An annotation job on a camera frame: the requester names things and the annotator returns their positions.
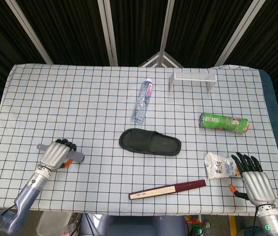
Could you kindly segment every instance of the water bottle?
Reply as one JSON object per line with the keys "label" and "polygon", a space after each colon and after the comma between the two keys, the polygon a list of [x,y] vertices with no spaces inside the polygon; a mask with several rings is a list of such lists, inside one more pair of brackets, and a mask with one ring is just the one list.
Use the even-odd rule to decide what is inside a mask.
{"label": "water bottle", "polygon": [[153,83],[151,79],[147,79],[141,85],[140,93],[137,97],[135,109],[133,111],[132,120],[135,123],[142,124],[145,118],[145,113],[148,109],[148,104],[152,95]]}

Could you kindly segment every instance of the snack can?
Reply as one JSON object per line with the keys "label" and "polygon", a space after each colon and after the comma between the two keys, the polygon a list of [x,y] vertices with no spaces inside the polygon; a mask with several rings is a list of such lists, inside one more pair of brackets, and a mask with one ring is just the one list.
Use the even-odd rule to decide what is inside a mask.
{"label": "snack can", "polygon": [[238,133],[246,133],[249,127],[249,122],[244,118],[202,113],[199,118],[199,126],[202,128],[225,129]]}

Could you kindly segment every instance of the snack bag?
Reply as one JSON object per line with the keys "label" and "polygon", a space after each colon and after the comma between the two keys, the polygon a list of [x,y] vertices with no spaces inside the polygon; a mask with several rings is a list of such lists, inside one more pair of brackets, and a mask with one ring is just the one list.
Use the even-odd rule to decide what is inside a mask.
{"label": "snack bag", "polygon": [[230,157],[219,156],[208,152],[204,163],[209,178],[240,177],[235,161]]}

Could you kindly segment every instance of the robot finger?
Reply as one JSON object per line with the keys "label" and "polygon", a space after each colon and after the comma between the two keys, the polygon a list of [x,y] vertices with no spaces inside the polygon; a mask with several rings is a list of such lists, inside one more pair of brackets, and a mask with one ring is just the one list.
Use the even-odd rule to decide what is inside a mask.
{"label": "robot finger", "polygon": [[68,142],[68,139],[63,139],[60,143],[61,144],[66,144]]}
{"label": "robot finger", "polygon": [[76,151],[76,145],[75,145],[75,144],[70,145],[70,151],[71,151],[71,150]]}
{"label": "robot finger", "polygon": [[259,172],[262,172],[261,165],[260,165],[259,161],[257,160],[257,158],[255,158],[254,156],[251,156],[250,158],[254,162],[256,170],[259,171]]}
{"label": "robot finger", "polygon": [[248,166],[248,163],[246,162],[246,159],[244,158],[244,156],[240,152],[236,152],[236,154],[238,155],[240,161],[242,162],[242,167],[243,167],[244,171],[249,171],[249,166]]}
{"label": "robot finger", "polygon": [[73,143],[72,142],[67,142],[65,145],[70,147]]}
{"label": "robot finger", "polygon": [[231,157],[232,157],[233,160],[235,161],[235,163],[236,163],[236,165],[237,165],[237,168],[238,168],[238,171],[239,171],[239,173],[241,174],[241,177],[243,177],[242,174],[243,174],[243,172],[245,172],[245,171],[244,171],[244,169],[243,169],[243,167],[242,167],[241,162],[239,161],[239,159],[238,159],[237,156],[231,155]]}
{"label": "robot finger", "polygon": [[254,163],[252,162],[251,158],[244,154],[244,158],[246,159],[246,162],[248,163],[248,167],[250,171],[257,171]]}

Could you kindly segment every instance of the white grid tablecloth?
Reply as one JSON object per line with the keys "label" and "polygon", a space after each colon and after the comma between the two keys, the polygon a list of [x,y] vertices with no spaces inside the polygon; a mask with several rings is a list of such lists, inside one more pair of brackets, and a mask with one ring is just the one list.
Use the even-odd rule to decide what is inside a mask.
{"label": "white grid tablecloth", "polygon": [[[207,94],[200,82],[175,82],[173,72],[216,73],[218,85]],[[131,114],[146,78],[154,91],[143,125]],[[246,134],[198,127],[202,112],[249,120]],[[177,156],[132,153],[118,139],[129,128],[155,130],[181,140]],[[240,178],[211,179],[207,187],[155,198],[129,200],[128,193],[207,177],[207,152],[236,151],[259,158],[278,197],[278,150],[264,101],[259,71],[248,67],[212,69],[91,67],[25,64],[12,68],[0,107],[0,207],[14,199],[35,170],[37,144],[57,138],[73,141],[82,163],[52,173],[32,209],[115,215],[236,213],[255,211],[234,198]]]}

